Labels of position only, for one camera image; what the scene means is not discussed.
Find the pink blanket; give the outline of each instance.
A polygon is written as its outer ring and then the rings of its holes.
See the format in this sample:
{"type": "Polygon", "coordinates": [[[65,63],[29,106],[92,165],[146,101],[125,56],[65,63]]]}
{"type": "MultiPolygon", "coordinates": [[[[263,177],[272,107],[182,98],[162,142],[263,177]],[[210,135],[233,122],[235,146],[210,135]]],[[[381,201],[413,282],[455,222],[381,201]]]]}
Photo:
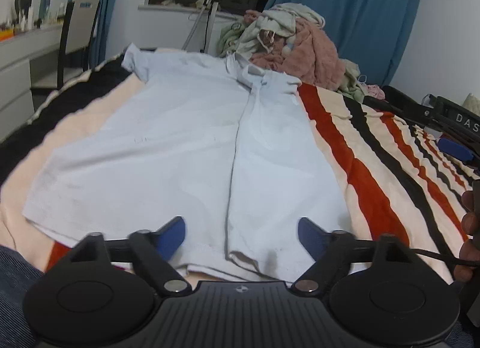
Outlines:
{"type": "Polygon", "coordinates": [[[293,49],[282,55],[285,38],[275,36],[270,53],[257,52],[250,61],[264,69],[285,72],[331,91],[340,86],[345,65],[338,58],[337,48],[327,34],[314,23],[297,18],[297,37],[293,49]]]}

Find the bottle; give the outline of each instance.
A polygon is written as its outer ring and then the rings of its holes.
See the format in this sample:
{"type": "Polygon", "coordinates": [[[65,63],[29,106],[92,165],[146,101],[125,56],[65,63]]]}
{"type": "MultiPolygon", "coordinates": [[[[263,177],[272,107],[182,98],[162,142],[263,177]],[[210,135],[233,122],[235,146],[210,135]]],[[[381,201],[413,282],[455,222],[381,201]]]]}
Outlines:
{"type": "Polygon", "coordinates": [[[63,24],[65,19],[65,4],[60,3],[60,8],[58,9],[57,23],[63,24]]]}
{"type": "Polygon", "coordinates": [[[25,31],[27,28],[27,18],[22,14],[22,21],[20,22],[20,31],[25,31]]]}
{"type": "Polygon", "coordinates": [[[33,6],[28,8],[27,30],[33,30],[33,6]]]}
{"type": "Polygon", "coordinates": [[[50,16],[50,4],[45,8],[45,16],[43,17],[43,24],[50,24],[51,16],[50,16]]]}

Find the green cloth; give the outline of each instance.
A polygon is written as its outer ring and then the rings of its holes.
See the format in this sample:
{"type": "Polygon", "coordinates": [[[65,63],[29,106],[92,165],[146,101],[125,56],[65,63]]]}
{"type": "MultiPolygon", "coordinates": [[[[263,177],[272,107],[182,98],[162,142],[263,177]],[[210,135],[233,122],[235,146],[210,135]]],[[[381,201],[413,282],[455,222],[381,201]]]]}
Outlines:
{"type": "Polygon", "coordinates": [[[233,53],[239,45],[239,38],[246,29],[243,20],[222,28],[220,38],[217,42],[217,54],[219,57],[225,57],[227,53],[233,53]]]}
{"type": "Polygon", "coordinates": [[[365,93],[358,81],[361,74],[359,66],[347,59],[342,59],[341,61],[345,64],[345,74],[337,92],[359,103],[363,103],[365,93]]]}

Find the pile of clothes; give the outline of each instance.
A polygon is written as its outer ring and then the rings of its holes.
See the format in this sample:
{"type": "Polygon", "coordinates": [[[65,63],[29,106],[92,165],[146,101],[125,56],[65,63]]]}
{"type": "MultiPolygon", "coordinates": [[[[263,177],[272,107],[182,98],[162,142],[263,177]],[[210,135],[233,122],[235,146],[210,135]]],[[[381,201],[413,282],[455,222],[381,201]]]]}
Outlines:
{"type": "Polygon", "coordinates": [[[342,93],[358,102],[366,95],[384,99],[377,85],[360,82],[359,66],[338,57],[323,30],[325,18],[302,4],[277,4],[263,12],[248,10],[225,27],[217,45],[220,57],[237,52],[253,64],[298,77],[304,83],[342,93]]]}

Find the circular pad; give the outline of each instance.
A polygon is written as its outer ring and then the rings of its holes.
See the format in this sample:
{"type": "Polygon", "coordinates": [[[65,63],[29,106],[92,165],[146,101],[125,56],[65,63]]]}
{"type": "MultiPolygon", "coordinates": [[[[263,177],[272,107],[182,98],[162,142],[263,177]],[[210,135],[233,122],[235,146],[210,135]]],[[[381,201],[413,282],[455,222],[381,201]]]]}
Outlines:
{"type": "Polygon", "coordinates": [[[381,346],[446,338],[460,311],[453,290],[434,271],[395,264],[372,266],[340,280],[329,298],[335,318],[352,334],[381,346]]]}
{"type": "Polygon", "coordinates": [[[154,293],[138,276],[94,262],[52,270],[25,296],[32,331],[55,346],[113,344],[144,324],[154,293]]]}
{"type": "Polygon", "coordinates": [[[394,314],[410,313],[425,304],[423,291],[405,282],[382,282],[371,289],[370,299],[380,310],[394,314]]]}
{"type": "Polygon", "coordinates": [[[107,306],[112,289],[100,282],[75,282],[65,286],[57,296],[58,304],[73,313],[90,313],[107,306]]]}

